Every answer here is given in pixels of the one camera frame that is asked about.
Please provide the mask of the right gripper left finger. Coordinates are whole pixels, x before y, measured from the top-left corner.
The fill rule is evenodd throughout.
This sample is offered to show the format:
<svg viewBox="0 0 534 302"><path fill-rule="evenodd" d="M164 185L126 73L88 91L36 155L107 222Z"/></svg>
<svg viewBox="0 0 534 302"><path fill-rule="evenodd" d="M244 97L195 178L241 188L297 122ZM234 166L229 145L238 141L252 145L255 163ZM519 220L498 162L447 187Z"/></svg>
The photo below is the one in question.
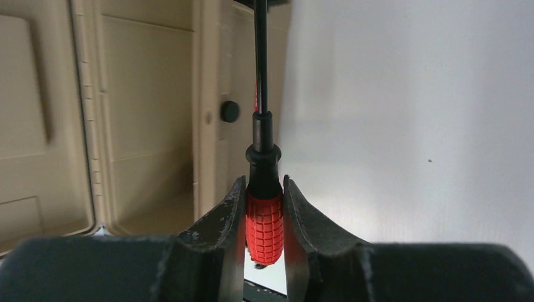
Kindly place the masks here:
<svg viewBox="0 0 534 302"><path fill-rule="evenodd" d="M158 262L159 301L242 301L246 178L192 226L169 238Z"/></svg>

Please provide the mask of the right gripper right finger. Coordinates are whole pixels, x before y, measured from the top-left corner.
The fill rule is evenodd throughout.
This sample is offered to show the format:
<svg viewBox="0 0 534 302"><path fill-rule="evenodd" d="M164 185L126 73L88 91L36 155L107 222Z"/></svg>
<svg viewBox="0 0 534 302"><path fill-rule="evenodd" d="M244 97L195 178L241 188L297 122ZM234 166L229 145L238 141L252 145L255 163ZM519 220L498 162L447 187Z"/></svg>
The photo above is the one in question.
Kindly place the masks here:
<svg viewBox="0 0 534 302"><path fill-rule="evenodd" d="M318 210L283 180L284 260L289 301L375 301L374 246Z"/></svg>

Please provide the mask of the red handled screwdriver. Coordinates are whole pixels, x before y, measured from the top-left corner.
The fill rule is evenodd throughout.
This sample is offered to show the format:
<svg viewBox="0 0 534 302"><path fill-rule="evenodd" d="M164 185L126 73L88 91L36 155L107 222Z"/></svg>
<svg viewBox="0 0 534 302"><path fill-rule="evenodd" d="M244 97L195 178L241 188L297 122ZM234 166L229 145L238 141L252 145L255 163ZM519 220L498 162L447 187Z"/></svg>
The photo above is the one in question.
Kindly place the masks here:
<svg viewBox="0 0 534 302"><path fill-rule="evenodd" d="M268 1L253 1L256 57L256 110L253 143L246 150L250 164L247 185L246 245L257 267L275 264L284 247L283 189L274 143L273 115L268 106Z"/></svg>

